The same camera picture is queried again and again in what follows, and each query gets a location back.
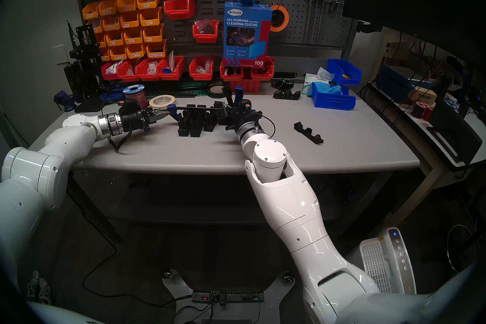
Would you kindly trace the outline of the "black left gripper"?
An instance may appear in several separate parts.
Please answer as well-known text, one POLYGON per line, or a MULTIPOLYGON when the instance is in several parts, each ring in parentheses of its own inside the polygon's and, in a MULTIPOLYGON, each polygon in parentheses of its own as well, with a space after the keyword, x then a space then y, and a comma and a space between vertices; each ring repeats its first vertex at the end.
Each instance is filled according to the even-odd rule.
POLYGON ((171 113, 164 108, 140 109, 135 107, 121 108, 121 125, 123 132, 132 132, 135 130, 150 131, 150 123, 156 123, 159 120, 170 116, 171 113))

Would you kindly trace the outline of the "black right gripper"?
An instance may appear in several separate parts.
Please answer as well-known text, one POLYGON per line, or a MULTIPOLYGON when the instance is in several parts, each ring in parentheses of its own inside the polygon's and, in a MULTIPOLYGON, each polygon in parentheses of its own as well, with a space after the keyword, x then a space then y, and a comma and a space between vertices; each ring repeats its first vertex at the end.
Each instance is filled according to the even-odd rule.
POLYGON ((230 103, 225 102, 224 111, 219 114, 219 125, 225 126, 227 131, 237 131, 244 124, 258 122, 263 117, 260 111, 233 109, 230 103))

